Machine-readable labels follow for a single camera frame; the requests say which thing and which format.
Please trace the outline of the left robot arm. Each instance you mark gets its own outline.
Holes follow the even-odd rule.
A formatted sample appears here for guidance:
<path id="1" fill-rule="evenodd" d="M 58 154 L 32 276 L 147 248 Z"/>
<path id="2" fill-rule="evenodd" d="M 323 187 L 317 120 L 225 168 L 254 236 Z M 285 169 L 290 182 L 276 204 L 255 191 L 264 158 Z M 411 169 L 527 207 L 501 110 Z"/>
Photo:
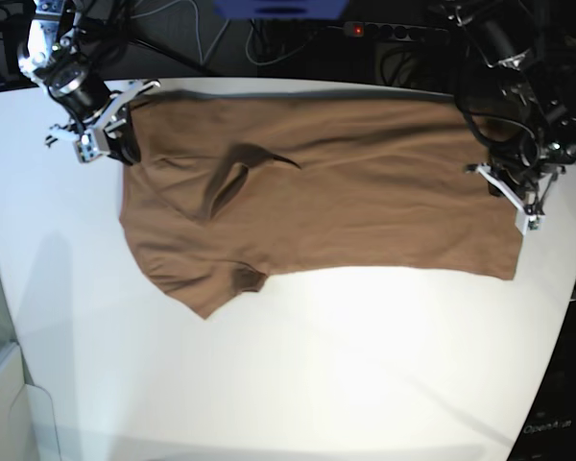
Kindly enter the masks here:
<path id="1" fill-rule="evenodd" d="M 467 57 L 457 74 L 454 102 L 476 139 L 489 151 L 467 171 L 481 175 L 493 195 L 516 208 L 521 233 L 537 230 L 544 204 L 566 168 L 576 164 L 576 120 L 545 63 L 545 16 L 520 1 L 443 1 L 439 8 L 461 30 L 469 50 L 499 76 L 504 97 L 520 103 L 518 118 L 471 108 L 462 92 L 476 64 Z M 544 182 L 547 187 L 541 188 Z"/>

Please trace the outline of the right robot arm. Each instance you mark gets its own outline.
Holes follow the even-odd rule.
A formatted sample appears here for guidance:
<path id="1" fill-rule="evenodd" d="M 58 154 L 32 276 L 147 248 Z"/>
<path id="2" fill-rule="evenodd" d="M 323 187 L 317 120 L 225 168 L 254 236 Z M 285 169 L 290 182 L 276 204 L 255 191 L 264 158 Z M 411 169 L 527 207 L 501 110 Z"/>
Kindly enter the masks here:
<path id="1" fill-rule="evenodd" d="M 19 70 L 68 115 L 49 128 L 47 147 L 63 141 L 80 163 L 108 157 L 132 166 L 140 151 L 130 104 L 160 82 L 135 80 L 123 90 L 109 89 L 98 61 L 83 50 L 86 14 L 75 1 L 37 1 L 28 38 L 17 50 Z"/>

